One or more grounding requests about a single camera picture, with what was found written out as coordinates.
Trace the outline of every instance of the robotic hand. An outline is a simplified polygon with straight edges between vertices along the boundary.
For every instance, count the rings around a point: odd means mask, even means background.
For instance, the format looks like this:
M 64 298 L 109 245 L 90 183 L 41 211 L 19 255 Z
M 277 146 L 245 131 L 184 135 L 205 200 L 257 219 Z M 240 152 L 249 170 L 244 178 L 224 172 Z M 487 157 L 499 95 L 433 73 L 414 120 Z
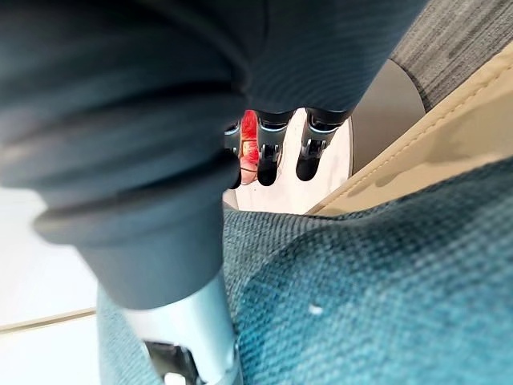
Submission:
M 271 184 L 291 111 L 309 108 L 297 175 L 312 178 L 424 2 L 2 2 L 2 183 L 41 195 L 36 230 L 79 250 L 164 381 L 242 383 L 225 128 L 258 111 Z

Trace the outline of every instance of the robotic finger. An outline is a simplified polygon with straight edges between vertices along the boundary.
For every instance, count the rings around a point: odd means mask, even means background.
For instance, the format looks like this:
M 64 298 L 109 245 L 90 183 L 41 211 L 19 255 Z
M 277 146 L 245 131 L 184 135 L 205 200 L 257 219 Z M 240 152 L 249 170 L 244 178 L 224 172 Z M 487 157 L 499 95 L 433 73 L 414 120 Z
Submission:
M 281 114 L 256 112 L 259 153 L 257 176 L 264 186 L 270 186 L 276 180 L 287 126 L 293 115 L 294 111 Z

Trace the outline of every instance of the red object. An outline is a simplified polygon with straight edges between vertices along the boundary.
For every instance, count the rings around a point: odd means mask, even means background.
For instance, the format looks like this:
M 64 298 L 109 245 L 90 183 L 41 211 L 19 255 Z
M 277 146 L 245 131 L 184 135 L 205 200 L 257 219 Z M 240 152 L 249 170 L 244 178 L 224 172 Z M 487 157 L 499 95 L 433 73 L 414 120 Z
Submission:
M 242 156 L 252 164 L 258 164 L 257 144 L 257 114 L 246 110 L 240 122 L 240 137 L 242 139 Z

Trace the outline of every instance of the white surface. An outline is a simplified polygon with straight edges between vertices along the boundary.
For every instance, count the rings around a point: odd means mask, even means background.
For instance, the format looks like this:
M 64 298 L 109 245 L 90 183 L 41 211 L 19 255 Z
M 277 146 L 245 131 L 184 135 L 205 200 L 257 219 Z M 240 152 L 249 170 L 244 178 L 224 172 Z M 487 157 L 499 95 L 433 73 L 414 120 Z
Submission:
M 304 214 L 347 180 L 350 157 L 347 121 L 322 154 L 315 177 L 308 182 L 297 178 L 296 163 L 305 119 L 306 111 L 301 108 L 290 121 L 277 180 L 269 187 L 256 181 L 236 190 L 240 210 Z
M 43 208 L 31 192 L 0 189 L 0 327 L 95 307 L 96 281 L 78 253 L 32 230 Z
M 0 383 L 98 385 L 96 318 L 0 334 Z

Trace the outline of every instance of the fabric texture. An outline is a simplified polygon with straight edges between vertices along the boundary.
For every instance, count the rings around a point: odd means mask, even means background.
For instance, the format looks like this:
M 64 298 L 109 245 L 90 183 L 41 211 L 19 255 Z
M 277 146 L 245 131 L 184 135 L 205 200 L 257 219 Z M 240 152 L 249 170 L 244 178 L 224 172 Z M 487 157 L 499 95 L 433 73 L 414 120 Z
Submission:
M 340 217 L 227 211 L 246 384 L 510 384 L 513 158 Z M 103 385 L 157 384 L 99 295 Z
M 512 40 L 511 0 L 430 0 L 390 57 L 429 111 Z

